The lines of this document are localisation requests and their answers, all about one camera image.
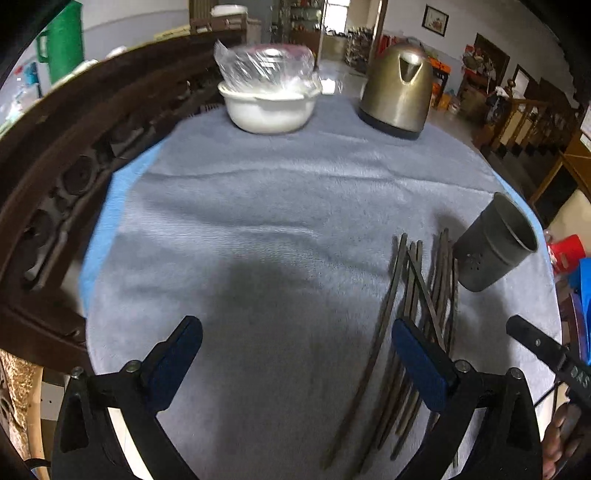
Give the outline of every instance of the blue gripper pad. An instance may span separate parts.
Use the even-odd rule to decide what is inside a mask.
[[[144,360],[141,378],[145,401],[154,414],[166,410],[201,348],[203,327],[186,316],[165,342],[157,343]]]
[[[449,381],[452,380],[449,376],[452,363],[447,355],[435,344],[427,343],[413,323],[402,319],[394,322],[392,343],[427,408],[443,411],[451,387]]]

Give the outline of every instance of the round table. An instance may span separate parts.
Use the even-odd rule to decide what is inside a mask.
[[[428,277],[439,232],[457,239],[503,189],[492,170],[432,125],[416,141],[381,133],[344,98],[320,98],[302,130],[274,137],[237,129],[219,109],[184,121],[137,162],[113,181],[83,267],[95,371],[144,358],[195,315],[203,346],[158,418],[196,475],[344,478],[389,335],[335,463],[323,471],[320,460],[367,362],[393,238],[424,242]],[[484,372],[521,368],[535,399],[553,374],[505,334],[513,314],[560,336],[543,249],[481,293],[460,288],[452,355]],[[427,417],[423,406],[396,462],[391,434],[363,477],[395,478]]]

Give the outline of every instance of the kettle base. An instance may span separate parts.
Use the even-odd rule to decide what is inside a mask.
[[[370,127],[374,127],[377,130],[384,132],[385,134],[392,135],[393,137],[405,138],[407,140],[416,140],[421,132],[414,132],[412,130],[405,130],[404,128],[395,127],[393,125],[387,124],[386,122],[382,122],[377,118],[374,118],[370,114],[361,110],[361,108],[357,109],[357,114],[359,118],[363,120],[366,124]]]

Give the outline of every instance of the metal cup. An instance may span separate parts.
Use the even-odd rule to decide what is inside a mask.
[[[529,220],[508,197],[497,192],[453,247],[459,281],[470,291],[482,291],[537,249]]]

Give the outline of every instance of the white bowl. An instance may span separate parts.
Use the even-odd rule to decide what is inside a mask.
[[[283,134],[303,127],[312,116],[320,89],[310,93],[241,93],[217,86],[232,121],[253,134]]]
[[[216,5],[212,8],[212,17],[228,17],[230,15],[242,15],[248,13],[248,7],[244,5]]]

